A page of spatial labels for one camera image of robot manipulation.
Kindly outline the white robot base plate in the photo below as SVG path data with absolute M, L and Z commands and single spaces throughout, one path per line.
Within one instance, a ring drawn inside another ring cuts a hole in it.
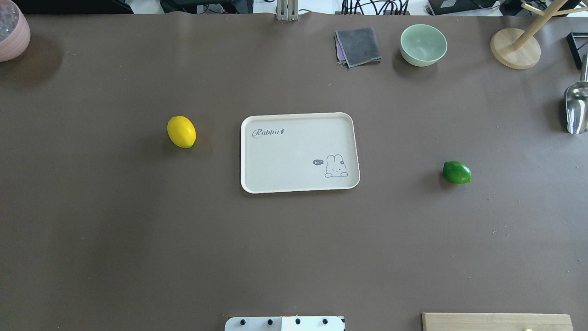
M 255 316 L 227 319 L 225 331 L 345 331 L 340 316 Z

